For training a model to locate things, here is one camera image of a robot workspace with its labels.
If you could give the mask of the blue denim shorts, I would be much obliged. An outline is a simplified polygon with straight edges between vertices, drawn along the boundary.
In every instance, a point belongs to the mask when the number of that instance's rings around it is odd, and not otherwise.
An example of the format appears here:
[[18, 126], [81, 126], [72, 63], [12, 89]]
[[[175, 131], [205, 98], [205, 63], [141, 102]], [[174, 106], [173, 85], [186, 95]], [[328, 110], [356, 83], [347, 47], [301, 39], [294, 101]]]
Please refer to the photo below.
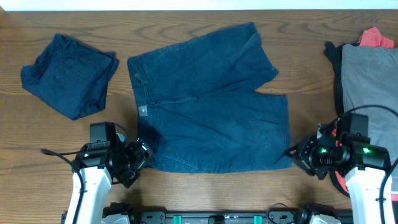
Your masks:
[[288, 98], [258, 92], [278, 70], [253, 23], [221, 29], [127, 61], [138, 137], [151, 168], [230, 173], [289, 168]]

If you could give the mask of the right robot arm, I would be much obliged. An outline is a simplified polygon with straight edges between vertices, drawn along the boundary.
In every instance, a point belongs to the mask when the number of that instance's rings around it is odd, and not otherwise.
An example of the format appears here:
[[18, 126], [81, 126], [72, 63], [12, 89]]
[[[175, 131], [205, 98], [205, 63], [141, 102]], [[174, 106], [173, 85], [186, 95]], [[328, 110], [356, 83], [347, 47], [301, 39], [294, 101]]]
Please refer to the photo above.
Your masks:
[[354, 223], [395, 223], [391, 163], [386, 148], [371, 144], [368, 116], [345, 113], [321, 124], [318, 133], [286, 150], [285, 155], [308, 175], [323, 180], [337, 172], [344, 178]]

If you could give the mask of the dark navy garment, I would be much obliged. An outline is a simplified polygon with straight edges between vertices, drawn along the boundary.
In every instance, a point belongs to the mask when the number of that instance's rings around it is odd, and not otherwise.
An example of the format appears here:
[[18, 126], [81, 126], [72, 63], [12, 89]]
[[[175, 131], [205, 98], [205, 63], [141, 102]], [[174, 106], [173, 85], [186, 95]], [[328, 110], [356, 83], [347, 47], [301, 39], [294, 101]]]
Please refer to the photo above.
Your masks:
[[22, 87], [74, 121], [105, 109], [118, 65], [114, 52], [55, 34], [34, 64], [22, 68]]

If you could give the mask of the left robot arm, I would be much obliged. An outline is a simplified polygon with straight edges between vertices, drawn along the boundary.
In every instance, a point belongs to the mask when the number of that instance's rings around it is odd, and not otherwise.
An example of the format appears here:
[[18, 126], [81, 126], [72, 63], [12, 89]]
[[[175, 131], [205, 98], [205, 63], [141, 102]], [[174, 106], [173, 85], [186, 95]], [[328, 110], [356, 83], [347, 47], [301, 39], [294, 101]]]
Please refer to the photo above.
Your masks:
[[90, 142], [72, 160], [73, 190], [63, 223], [132, 223], [129, 206], [112, 203], [106, 207], [114, 184], [129, 188], [152, 159], [154, 151], [142, 139], [128, 140], [121, 126], [111, 122], [90, 125]]

